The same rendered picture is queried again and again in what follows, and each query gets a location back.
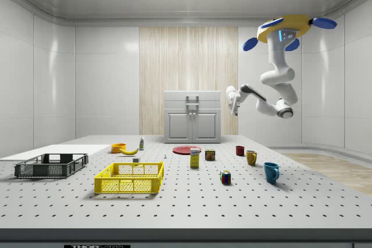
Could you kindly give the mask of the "yellow basket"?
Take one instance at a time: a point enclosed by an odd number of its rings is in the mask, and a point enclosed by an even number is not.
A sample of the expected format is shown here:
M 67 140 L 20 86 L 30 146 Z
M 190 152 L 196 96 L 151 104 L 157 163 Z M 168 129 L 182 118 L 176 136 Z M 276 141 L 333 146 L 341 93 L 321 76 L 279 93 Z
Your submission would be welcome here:
M 112 163 L 94 178 L 95 193 L 158 193 L 164 162 Z

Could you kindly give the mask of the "blue mug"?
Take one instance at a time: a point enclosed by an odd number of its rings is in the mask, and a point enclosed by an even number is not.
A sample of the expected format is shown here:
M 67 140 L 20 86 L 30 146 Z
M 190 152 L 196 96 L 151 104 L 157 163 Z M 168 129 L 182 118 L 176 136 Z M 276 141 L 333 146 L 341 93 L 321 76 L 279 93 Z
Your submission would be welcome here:
M 280 176 L 279 166 L 276 163 L 264 163 L 264 172 L 268 183 L 274 184 Z

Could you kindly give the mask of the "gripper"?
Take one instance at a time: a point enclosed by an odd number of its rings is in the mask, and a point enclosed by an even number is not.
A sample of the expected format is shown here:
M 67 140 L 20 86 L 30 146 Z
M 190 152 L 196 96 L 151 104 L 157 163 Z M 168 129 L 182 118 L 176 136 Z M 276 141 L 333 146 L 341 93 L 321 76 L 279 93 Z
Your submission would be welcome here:
M 228 106 L 231 110 L 231 114 L 237 116 L 239 108 L 240 94 L 229 93 L 228 94 Z

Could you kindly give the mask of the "white cabinet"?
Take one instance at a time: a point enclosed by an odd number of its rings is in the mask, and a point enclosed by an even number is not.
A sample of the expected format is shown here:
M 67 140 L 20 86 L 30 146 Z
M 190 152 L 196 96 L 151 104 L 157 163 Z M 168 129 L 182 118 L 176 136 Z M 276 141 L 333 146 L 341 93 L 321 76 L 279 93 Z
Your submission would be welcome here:
M 166 143 L 219 143 L 220 91 L 164 91 Z

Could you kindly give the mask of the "dark grey basket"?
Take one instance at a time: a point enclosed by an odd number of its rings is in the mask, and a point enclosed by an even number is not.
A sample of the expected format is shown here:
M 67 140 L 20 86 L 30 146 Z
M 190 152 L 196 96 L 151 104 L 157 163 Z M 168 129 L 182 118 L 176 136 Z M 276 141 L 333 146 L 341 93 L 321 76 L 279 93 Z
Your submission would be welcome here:
M 15 176 L 18 178 L 66 178 L 87 164 L 87 153 L 44 153 L 15 164 Z

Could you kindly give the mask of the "red plate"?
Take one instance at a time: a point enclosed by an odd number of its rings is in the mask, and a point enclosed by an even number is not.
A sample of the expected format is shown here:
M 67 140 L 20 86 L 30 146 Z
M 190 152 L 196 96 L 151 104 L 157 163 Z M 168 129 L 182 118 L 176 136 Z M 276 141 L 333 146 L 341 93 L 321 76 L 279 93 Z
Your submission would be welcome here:
M 201 152 L 201 148 L 197 146 L 176 146 L 173 148 L 173 153 L 180 155 L 190 155 L 192 149 L 198 150 L 199 153 Z

